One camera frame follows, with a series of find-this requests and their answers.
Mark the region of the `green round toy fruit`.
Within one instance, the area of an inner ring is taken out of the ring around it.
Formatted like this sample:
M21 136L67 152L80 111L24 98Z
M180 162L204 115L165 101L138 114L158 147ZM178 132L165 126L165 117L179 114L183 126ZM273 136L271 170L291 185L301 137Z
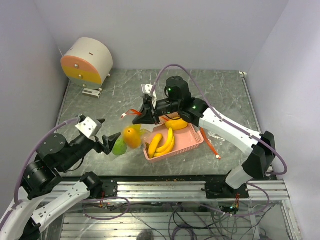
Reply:
M121 156L124 155L127 151L127 145L123 138L118 138L117 141L114 144L114 147L112 149L112 153L115 156Z

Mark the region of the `clear zip bag red zipper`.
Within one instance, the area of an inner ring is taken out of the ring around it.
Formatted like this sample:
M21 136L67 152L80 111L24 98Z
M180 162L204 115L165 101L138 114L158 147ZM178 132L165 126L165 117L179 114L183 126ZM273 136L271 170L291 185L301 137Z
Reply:
M133 124L135 117L141 114L136 109L129 109L120 117L120 137L116 140L112 153L122 156L132 150L143 149L151 136L154 124Z

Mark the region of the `yellow toy mango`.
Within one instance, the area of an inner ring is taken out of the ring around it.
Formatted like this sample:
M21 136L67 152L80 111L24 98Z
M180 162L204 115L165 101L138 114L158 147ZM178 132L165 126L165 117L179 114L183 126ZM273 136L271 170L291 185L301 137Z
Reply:
M141 145L140 134L131 127L123 130L123 140L131 149L136 149Z

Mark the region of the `yellow toy banana bunch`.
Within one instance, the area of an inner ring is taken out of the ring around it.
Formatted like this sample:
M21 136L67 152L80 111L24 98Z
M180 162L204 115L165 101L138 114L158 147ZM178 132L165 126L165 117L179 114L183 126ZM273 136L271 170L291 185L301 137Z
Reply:
M173 151L175 136L174 130L171 127L167 129L166 139L164 141L163 139L164 135L162 133L157 133L153 136L151 142L145 143L145 152L149 159L160 158Z

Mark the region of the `pink plastic basket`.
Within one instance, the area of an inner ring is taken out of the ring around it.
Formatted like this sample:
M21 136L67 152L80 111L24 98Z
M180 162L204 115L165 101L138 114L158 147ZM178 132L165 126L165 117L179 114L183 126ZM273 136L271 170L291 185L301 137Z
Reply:
M168 129L164 124L157 126L153 129L151 134L145 140L145 144L143 145L143 153L145 158L150 162L158 162L164 160L169 157L176 156L178 154L182 154L188 152L190 150L194 150L199 147L200 144L204 142L204 138L201 132L198 130L196 131L192 124L189 124L186 128L174 131L175 137L175 145L170 153L167 153L162 156L149 158L148 150L146 148L146 144L150 144L153 137L156 134L162 134L163 139L160 142L160 146L162 146L165 141L167 140Z

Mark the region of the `yellow starfruit slice toy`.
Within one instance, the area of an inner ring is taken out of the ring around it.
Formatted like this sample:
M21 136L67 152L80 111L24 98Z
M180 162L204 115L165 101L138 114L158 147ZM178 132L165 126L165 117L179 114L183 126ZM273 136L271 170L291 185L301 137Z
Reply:
M141 124L133 124L131 126L131 128L133 128L135 131L137 131L140 136L144 135L146 132L146 130L142 128Z

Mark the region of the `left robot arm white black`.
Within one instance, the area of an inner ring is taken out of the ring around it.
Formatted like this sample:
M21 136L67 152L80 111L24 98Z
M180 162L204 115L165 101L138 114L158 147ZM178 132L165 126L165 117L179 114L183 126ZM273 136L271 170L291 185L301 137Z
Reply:
M14 196L0 222L2 240L38 240L41 233L60 215L83 200L105 196L103 182L94 172L87 172L70 189L44 207L40 203L59 185L86 155L109 155L121 133L97 137L105 119L79 115L50 130L34 147L24 164Z

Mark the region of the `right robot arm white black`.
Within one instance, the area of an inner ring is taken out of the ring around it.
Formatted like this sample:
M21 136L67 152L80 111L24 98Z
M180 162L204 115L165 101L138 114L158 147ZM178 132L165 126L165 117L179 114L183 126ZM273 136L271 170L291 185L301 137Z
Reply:
M165 99L158 100L150 84L142 84L141 88L143 102L134 124L158 125L162 116L177 113L185 122L219 135L248 156L225 176L220 186L224 197L233 197L246 182L261 180L268 173L276 157L272 151L275 149L272 133L246 128L210 108L204 100L192 96L188 83L180 76L166 80Z

